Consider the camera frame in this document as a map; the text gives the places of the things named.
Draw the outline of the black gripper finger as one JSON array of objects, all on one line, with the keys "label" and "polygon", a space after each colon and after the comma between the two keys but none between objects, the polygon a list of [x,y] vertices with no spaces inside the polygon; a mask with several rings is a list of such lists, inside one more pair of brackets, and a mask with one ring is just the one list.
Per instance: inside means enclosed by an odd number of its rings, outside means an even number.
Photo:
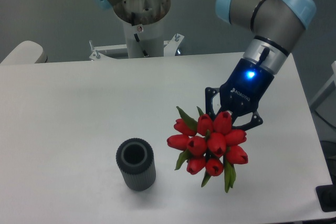
[{"label": "black gripper finger", "polygon": [[243,131],[248,131],[251,130],[257,126],[260,126],[263,124],[263,119],[259,115],[257,111],[254,111],[251,115],[251,119],[249,122],[242,124],[242,125],[233,125],[232,129],[234,130],[243,130]]},{"label": "black gripper finger", "polygon": [[206,114],[208,114],[212,120],[216,118],[222,109],[219,91],[220,88],[205,88],[205,110]]}]

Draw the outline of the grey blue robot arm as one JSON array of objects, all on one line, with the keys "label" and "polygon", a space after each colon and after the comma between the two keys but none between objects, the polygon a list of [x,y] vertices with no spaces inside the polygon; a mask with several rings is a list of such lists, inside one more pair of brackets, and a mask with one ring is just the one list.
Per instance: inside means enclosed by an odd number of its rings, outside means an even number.
[{"label": "grey blue robot arm", "polygon": [[[174,55],[176,46],[164,44],[163,19],[171,0],[94,0],[112,8],[122,21],[129,58]],[[180,112],[191,130],[207,126],[234,127],[238,117],[251,115],[243,131],[262,124],[259,101],[273,81],[315,13],[313,0],[216,0],[215,13],[223,21],[250,29],[254,38],[228,80],[205,90],[204,111],[193,120]]]}]

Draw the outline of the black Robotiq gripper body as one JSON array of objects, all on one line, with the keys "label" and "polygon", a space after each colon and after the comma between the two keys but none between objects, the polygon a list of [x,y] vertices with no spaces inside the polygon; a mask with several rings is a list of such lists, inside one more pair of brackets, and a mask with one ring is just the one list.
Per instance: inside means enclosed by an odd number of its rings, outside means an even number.
[{"label": "black Robotiq gripper body", "polygon": [[220,111],[230,111],[239,117],[257,111],[274,75],[241,58],[228,80],[219,88]]}]

